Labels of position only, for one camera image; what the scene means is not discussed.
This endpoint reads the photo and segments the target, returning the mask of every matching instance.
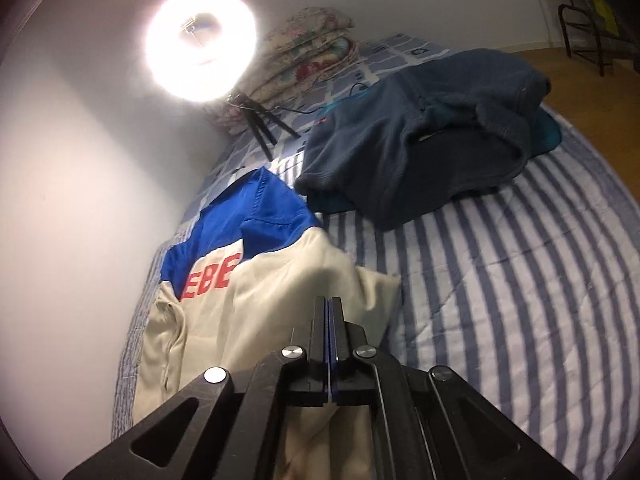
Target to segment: floral blanket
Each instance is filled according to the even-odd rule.
[[[265,108],[271,108],[325,81],[358,57],[348,36],[352,19],[329,7],[307,7],[272,30],[258,46],[254,62],[237,87]],[[220,124],[241,119],[238,110],[221,103],[206,109]]]

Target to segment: light bulb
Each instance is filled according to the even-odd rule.
[[[171,94],[204,102],[225,96],[255,51],[255,20],[241,0],[167,0],[146,36],[146,60]]]

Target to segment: silver screw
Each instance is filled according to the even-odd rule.
[[[297,359],[302,355],[302,352],[302,348],[297,345],[285,346],[282,349],[282,355],[284,355],[284,357],[286,357],[287,359]]]
[[[369,359],[376,354],[376,349],[371,345],[362,345],[356,348],[356,354],[365,359]]]
[[[448,366],[434,366],[431,369],[431,375],[439,381],[448,381],[453,377],[453,370]]]
[[[219,366],[214,366],[213,368],[209,368],[204,372],[204,380],[207,383],[218,384],[226,379],[226,370],[224,368],[220,368]]]

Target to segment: wooden floor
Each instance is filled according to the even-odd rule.
[[[640,202],[640,75],[614,64],[600,77],[595,65],[558,48],[517,55],[546,74],[552,90],[545,102],[590,140]]]

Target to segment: blue patterned bedspread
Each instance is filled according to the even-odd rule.
[[[398,34],[364,43],[344,72],[290,103],[314,110],[448,49]],[[402,277],[402,307],[385,344],[404,364],[446,364],[578,478],[613,470],[640,412],[640,211],[584,137],[548,110],[564,141],[489,194],[460,197],[391,232],[356,212],[324,216],[336,246],[359,266]],[[283,119],[269,164],[249,132],[220,159],[176,235],[156,254],[124,349],[113,436],[131,424],[146,316],[166,250],[240,175],[269,166],[292,186],[314,115]]]

